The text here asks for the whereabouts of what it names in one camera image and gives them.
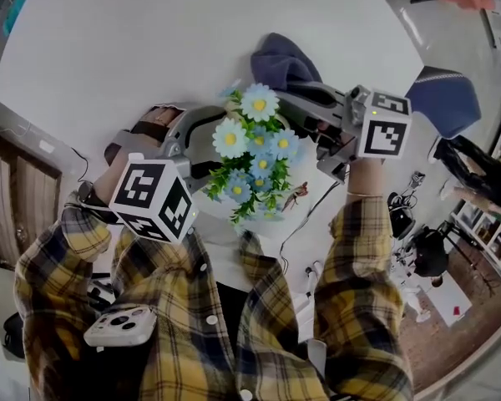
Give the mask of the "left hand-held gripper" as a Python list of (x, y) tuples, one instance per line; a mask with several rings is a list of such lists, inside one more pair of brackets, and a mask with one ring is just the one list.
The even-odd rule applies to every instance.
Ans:
[(219, 163), (212, 160), (191, 164), (185, 151), (194, 129), (225, 115), (215, 105), (189, 108), (158, 148), (141, 143), (126, 131), (114, 138), (129, 154), (109, 209), (136, 236), (165, 243), (183, 241), (196, 218), (192, 195), (219, 169)]

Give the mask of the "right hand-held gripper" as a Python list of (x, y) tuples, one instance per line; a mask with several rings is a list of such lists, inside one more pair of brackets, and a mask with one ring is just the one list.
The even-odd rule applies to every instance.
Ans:
[(301, 139), (316, 140), (319, 119), (337, 117), (337, 128), (356, 138), (342, 147), (318, 145), (316, 167), (343, 183), (354, 161), (400, 159), (412, 125), (410, 99), (361, 85), (346, 95), (316, 81), (292, 81), (276, 90), (281, 112)]

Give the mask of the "person's right hand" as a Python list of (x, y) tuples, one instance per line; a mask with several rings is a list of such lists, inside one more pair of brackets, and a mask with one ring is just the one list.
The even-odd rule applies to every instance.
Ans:
[(317, 123), (318, 139), (317, 143), (326, 147), (342, 147), (352, 142), (356, 137), (341, 128), (328, 124), (320, 120)]

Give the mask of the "person's left hand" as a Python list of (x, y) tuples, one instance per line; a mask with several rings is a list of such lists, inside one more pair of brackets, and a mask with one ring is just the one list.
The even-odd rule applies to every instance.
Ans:
[(149, 144), (161, 145), (181, 113), (182, 110), (175, 107), (154, 106), (141, 117), (130, 132), (140, 135)]

